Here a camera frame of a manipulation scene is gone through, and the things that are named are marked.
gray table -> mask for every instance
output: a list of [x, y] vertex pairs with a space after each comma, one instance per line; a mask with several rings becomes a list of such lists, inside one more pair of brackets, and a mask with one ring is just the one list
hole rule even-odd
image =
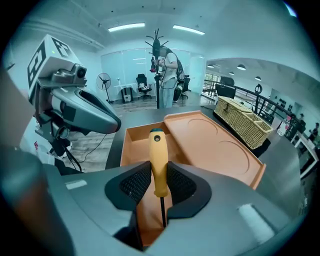
[[[202, 113], [226, 128], [213, 115], [212, 110], [200, 106], [171, 107], [125, 113], [121, 118], [121, 128], [115, 134], [105, 168], [120, 166], [125, 131], [127, 128], [158, 123], [168, 114], [201, 110]], [[280, 207], [291, 218], [299, 213], [301, 201], [300, 167], [297, 149], [284, 136], [273, 131], [268, 137], [271, 144], [259, 157], [266, 164], [263, 177], [256, 189], [261, 195]]]

gray floor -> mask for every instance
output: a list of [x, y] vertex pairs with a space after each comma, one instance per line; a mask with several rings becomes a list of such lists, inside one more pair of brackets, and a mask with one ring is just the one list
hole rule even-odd
[[[184, 106], [199, 106], [199, 105], [209, 105], [211, 100], [187, 91], [187, 98], [180, 98], [178, 102], [173, 103], [172, 107], [184, 107]], [[157, 102], [155, 98], [149, 99], [137, 99], [134, 101], [123, 104], [122, 100], [117, 100], [112, 104], [115, 112], [118, 117], [121, 119], [123, 113], [125, 112], [135, 112], [140, 110], [151, 110], [157, 108]], [[80, 132], [71, 132], [68, 139], [73, 143], [71, 153], [79, 162], [85, 159], [85, 155], [92, 151], [103, 139], [105, 135], [90, 132], [87, 136], [84, 136]], [[85, 162], [80, 163], [82, 171], [87, 172], [96, 172], [105, 169], [107, 157], [110, 151], [112, 141], [115, 134], [107, 134], [102, 141], [102, 143], [85, 159]], [[63, 162], [67, 167], [73, 168], [73, 165], [70, 163], [67, 157], [63, 158]]]

wicker basket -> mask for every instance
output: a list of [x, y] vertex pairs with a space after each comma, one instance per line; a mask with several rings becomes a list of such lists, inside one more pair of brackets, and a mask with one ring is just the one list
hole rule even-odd
[[252, 113], [246, 106], [240, 104], [232, 98], [219, 96], [218, 103], [214, 110], [230, 126], [235, 126], [242, 118], [242, 112]]
[[273, 129], [254, 113], [242, 112], [241, 115], [242, 117], [237, 120], [237, 124], [233, 128], [245, 143], [254, 150], [264, 143]]

yellow screwdriver handle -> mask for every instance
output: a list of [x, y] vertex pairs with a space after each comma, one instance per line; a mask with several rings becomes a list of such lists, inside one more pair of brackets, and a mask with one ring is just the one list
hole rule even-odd
[[168, 195], [167, 189], [167, 164], [168, 147], [166, 135], [160, 128], [155, 128], [149, 134], [149, 158], [154, 177], [154, 194], [158, 198]]

standing fan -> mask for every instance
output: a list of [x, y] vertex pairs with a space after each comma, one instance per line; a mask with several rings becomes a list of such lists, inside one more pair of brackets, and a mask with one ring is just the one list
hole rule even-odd
[[108, 95], [108, 89], [111, 86], [111, 79], [110, 76], [107, 73], [101, 73], [98, 75], [98, 77], [96, 78], [96, 86], [102, 90], [102, 91], [106, 91], [106, 95], [108, 97], [108, 99], [106, 100], [108, 103], [112, 104], [114, 103], [113, 100], [109, 99], [109, 95]]

